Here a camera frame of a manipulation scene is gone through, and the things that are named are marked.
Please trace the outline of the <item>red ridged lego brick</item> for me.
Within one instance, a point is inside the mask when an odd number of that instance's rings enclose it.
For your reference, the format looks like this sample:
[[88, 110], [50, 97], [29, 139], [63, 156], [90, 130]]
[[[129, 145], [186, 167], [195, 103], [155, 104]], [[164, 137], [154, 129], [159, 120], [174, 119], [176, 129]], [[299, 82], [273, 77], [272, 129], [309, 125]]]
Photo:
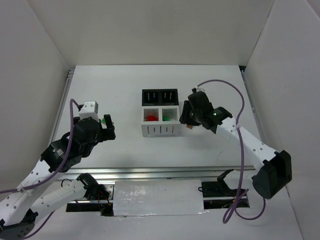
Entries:
[[145, 119], [146, 122], [157, 122], [159, 119], [154, 115], [148, 115]]

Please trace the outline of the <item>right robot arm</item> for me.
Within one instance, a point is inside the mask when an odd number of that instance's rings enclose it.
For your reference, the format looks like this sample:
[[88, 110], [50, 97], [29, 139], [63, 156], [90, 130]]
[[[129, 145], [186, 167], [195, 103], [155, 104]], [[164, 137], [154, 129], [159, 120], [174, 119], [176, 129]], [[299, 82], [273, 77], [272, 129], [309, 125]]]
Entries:
[[292, 180], [292, 158], [286, 150], [277, 151], [264, 144], [223, 107], [214, 108], [206, 93], [193, 89], [183, 104], [180, 123], [187, 126], [202, 126], [240, 146], [257, 173], [252, 177], [255, 191], [270, 200]]

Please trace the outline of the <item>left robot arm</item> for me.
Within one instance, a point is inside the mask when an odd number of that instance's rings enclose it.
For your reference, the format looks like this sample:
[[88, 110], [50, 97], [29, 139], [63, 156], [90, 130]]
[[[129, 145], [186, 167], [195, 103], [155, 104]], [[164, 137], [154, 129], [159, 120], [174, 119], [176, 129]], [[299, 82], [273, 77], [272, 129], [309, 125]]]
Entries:
[[63, 187], [44, 195], [46, 189], [62, 177], [72, 166], [90, 155], [94, 146], [114, 140], [115, 127], [109, 114], [103, 119], [92, 117], [73, 119], [73, 136], [68, 147], [69, 133], [52, 142], [41, 154], [31, 173], [0, 203], [0, 238], [24, 240], [42, 219], [48, 219], [55, 210], [68, 202], [108, 200], [109, 192], [89, 173], [82, 173]]

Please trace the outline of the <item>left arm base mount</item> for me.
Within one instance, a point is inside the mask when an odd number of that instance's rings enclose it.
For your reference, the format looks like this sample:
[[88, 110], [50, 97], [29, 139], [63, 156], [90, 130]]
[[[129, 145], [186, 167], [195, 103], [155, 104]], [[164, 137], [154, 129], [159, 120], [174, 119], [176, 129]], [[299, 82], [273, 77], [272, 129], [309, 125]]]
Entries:
[[84, 198], [90, 201], [96, 201], [98, 208], [101, 209], [103, 204], [111, 206], [110, 193], [103, 184], [95, 183], [86, 189]]

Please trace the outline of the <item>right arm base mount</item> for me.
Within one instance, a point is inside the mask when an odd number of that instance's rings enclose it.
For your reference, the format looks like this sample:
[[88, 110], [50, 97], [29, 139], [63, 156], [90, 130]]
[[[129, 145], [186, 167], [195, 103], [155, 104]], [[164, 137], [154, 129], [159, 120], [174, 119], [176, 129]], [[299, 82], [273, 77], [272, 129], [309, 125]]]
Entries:
[[237, 189], [230, 189], [224, 181], [203, 181], [198, 191], [202, 193], [205, 210], [227, 209], [237, 194]]

